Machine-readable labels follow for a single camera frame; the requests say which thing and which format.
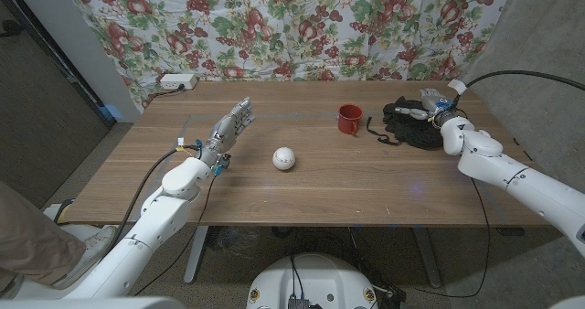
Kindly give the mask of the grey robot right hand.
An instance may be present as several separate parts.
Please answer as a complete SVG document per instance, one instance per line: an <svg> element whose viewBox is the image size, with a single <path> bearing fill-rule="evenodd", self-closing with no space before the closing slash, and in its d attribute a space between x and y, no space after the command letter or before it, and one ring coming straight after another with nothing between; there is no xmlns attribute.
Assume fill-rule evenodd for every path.
<svg viewBox="0 0 585 309"><path fill-rule="evenodd" d="M394 112L408 115L415 120L434 122L442 113L453 110L456 107L461 94L458 93L453 100L450 100L434 88L425 88L420 90L420 98L422 105L420 109L396 107Z"/></svg>

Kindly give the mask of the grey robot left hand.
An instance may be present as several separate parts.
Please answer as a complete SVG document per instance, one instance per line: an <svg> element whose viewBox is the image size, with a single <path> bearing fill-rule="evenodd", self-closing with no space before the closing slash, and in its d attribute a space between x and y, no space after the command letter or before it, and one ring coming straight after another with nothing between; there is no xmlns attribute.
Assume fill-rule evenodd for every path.
<svg viewBox="0 0 585 309"><path fill-rule="evenodd" d="M254 120L250 97L246 97L214 125L201 149L199 159L207 166L213 166Z"/></svg>

